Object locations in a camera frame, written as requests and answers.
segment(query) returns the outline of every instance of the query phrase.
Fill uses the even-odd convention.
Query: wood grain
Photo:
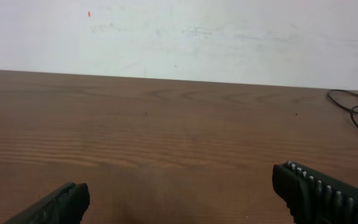
[[[326,91],[0,71],[0,223],[69,180],[83,223],[291,223],[275,163],[358,187],[358,130]]]

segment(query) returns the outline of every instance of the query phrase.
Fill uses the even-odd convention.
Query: wall
[[[358,1],[0,0],[0,69],[358,90]]]

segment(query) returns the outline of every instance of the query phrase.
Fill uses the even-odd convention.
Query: white wall
[[[0,69],[358,90],[358,1],[0,0]]]

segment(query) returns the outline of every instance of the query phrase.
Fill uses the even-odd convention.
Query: brown wooden surface
[[[0,71],[0,223],[69,180],[83,223],[291,223],[274,163],[358,187],[358,130],[325,94]]]

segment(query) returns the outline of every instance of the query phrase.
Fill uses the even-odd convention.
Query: tabletop
[[[292,223],[274,164],[358,187],[358,130],[326,92],[0,71],[0,223],[68,181],[83,223]]]

